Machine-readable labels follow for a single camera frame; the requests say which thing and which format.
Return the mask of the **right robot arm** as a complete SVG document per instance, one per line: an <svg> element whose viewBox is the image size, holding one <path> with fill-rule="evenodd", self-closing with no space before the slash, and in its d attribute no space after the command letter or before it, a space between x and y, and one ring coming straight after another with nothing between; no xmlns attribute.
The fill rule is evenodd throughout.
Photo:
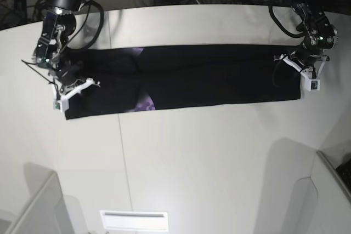
<svg viewBox="0 0 351 234"><path fill-rule="evenodd" d="M94 0L46 0L47 12L43 19L41 36L32 55L32 63L48 70L57 96L62 96L82 85L86 77L78 73L83 64L71 62L68 55L88 50L98 39L104 24L104 10ZM70 48L70 42L81 32L75 14L83 7L96 7L100 21L94 37L83 47Z"/></svg>

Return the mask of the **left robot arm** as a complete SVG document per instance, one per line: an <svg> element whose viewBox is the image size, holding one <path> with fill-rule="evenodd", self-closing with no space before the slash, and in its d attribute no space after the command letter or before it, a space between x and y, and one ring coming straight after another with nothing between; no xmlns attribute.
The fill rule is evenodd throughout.
<svg viewBox="0 0 351 234"><path fill-rule="evenodd" d="M288 52L285 59L294 62L300 70L314 66L322 60L324 51L332 49L337 42L337 31L330 24L320 0L287 0L293 11L300 17L301 23L296 27L299 32L292 33L285 29L273 11L273 3L268 6L269 14L279 29L291 38L302 38L297 49Z"/></svg>

